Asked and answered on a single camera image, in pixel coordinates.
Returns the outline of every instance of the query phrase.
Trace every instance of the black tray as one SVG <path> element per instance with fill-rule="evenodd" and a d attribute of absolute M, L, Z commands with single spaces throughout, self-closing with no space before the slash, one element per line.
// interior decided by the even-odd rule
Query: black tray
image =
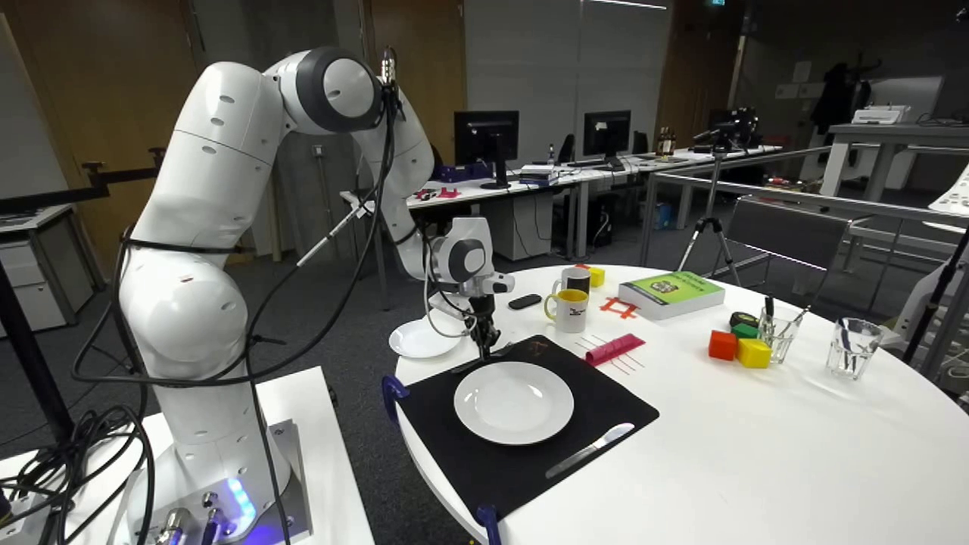
<path fill-rule="evenodd" d="M 575 397 L 569 424 L 557 436 L 536 445 L 497 445 L 469 433 L 457 421 L 454 391 L 463 375 L 494 360 L 524 360 L 557 372 Z M 436 457 L 439 469 L 472 512 L 494 512 L 497 518 L 506 518 L 578 466 L 618 445 L 612 442 L 609 448 L 569 466 L 569 472 L 545 478 L 551 466 L 600 439 L 609 427 L 630 421 L 639 430 L 660 418 L 657 409 L 545 336 L 515 342 L 497 351 L 494 360 L 469 360 L 442 375 L 409 385 L 406 397 L 400 397 L 400 406 L 424 439 L 427 451 Z"/>

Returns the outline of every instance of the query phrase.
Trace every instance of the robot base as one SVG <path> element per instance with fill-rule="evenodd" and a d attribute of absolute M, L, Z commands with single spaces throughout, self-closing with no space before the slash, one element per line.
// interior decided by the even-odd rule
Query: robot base
<path fill-rule="evenodd" d="M 306 497 L 306 472 L 303 472 L 303 451 L 300 451 L 300 430 L 294 421 L 282 421 L 270 427 L 279 451 L 288 457 L 294 466 L 294 475 L 288 478 L 288 487 L 282 494 L 282 506 L 288 515 L 288 530 L 291 536 L 312 536 L 312 515 L 309 515 L 309 497 Z M 142 487 L 142 472 L 136 475 L 136 484 L 124 494 L 121 503 L 121 521 L 115 536 L 130 536 L 130 539 L 115 539 L 115 542 L 136 542 L 136 527 L 142 524 L 142 503 L 145 503 L 145 487 Z M 154 457 L 154 512 L 151 512 L 151 539 L 148 542 L 206 542 L 206 518 L 209 512 L 203 509 L 206 491 L 194 491 L 182 472 L 182 463 L 173 448 L 167 448 L 160 457 Z M 270 506 L 260 518 L 254 518 L 251 530 L 239 539 L 242 545 L 270 545 L 282 542 L 282 527 L 279 527 L 279 506 Z"/>

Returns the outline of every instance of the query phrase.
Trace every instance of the robotic arm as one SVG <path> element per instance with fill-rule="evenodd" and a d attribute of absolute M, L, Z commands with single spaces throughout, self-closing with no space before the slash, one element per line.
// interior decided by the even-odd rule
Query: robotic arm
<path fill-rule="evenodd" d="M 348 133 L 357 142 L 372 179 L 385 182 L 379 206 L 406 273 L 460 285 L 478 315 L 472 339 L 488 354 L 497 339 L 488 221 L 460 218 L 427 248 L 406 200 L 430 179 L 433 151 L 397 91 L 394 61 L 375 79 L 351 55 L 315 48 L 266 73 L 212 64 L 194 85 L 118 279 L 118 303 L 148 375 L 194 382 L 245 354 L 248 309 L 221 269 L 227 254 L 197 248 L 233 248 L 251 227 L 288 133 Z M 157 466 L 157 509 L 200 512 L 218 497 L 224 539 L 242 539 L 273 506 L 248 388 L 154 388 L 154 397 L 173 430 L 170 463 Z M 291 466 L 273 436 L 270 451 L 285 487 Z"/>

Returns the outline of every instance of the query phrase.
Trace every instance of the floor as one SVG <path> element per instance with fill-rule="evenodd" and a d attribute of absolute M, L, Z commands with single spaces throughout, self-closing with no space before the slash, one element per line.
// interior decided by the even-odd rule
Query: floor
<path fill-rule="evenodd" d="M 675 266 L 678 254 L 687 242 L 690 230 L 669 230 L 651 239 L 651 263 L 648 266 Z M 590 263 L 636 263 L 639 260 L 639 230 L 621 227 L 606 248 L 590 248 Z M 699 239 L 690 269 L 712 266 L 718 245 L 712 236 Z M 563 263 L 560 254 L 533 257 L 521 263 L 500 263 L 503 269 L 524 266 L 548 266 Z M 294 257 L 273 263 L 254 260 L 236 266 L 233 276 L 251 303 L 251 309 L 263 300 L 263 294 L 294 266 Z M 339 294 L 348 285 L 351 263 L 309 266 L 294 282 L 279 291 L 273 306 L 266 309 L 260 336 L 276 339 L 276 345 L 263 345 L 263 357 L 282 357 L 291 348 L 312 339 L 321 324 L 336 309 Z M 890 318 L 911 282 L 924 269 L 890 269 L 881 282 L 878 297 L 872 297 L 872 285 L 881 276 L 881 266 L 869 257 L 854 257 L 851 266 L 839 266 L 839 273 L 827 282 L 824 303 L 815 309 L 821 315 L 878 315 Z M 805 282 L 784 263 L 745 269 L 745 285 L 772 288 L 775 294 L 793 294 L 796 285 Z M 133 403 L 133 388 L 91 388 L 73 382 L 73 360 L 85 339 L 91 336 L 100 312 L 109 306 L 109 294 L 97 294 L 76 327 L 39 333 L 42 354 L 58 378 L 64 400 L 73 415 L 88 409 L 106 409 L 115 403 Z M 394 372 L 394 354 L 385 348 L 388 330 L 415 318 L 421 309 L 418 282 L 403 273 L 391 273 L 391 291 L 382 294 L 382 282 L 372 273 L 372 263 L 363 266 L 363 276 L 354 288 L 354 297 L 330 336 L 318 342 L 297 366 L 324 366 L 330 394 L 336 403 L 336 415 L 348 442 L 351 466 L 363 494 L 363 506 L 375 533 L 375 542 L 385 545 L 457 545 L 466 542 L 463 530 L 442 512 L 442 506 L 421 484 L 421 475 L 412 469 L 400 436 L 388 427 L 379 378 Z M 109 354 L 118 351 L 118 339 L 103 336 L 97 342 Z M 118 366 L 109 357 L 91 357 L 97 369 Z M 42 445 L 45 427 L 39 421 L 36 403 L 21 378 L 21 369 L 12 360 L 6 342 L 0 342 L 0 454 L 24 451 L 30 445 Z"/>

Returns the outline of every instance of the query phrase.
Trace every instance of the cabinet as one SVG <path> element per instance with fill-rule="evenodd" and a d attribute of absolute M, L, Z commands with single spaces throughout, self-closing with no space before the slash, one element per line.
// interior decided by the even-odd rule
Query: cabinet
<path fill-rule="evenodd" d="M 70 206 L 6 218 L 0 224 L 0 266 L 30 330 L 73 324 L 76 312 L 103 285 Z"/>

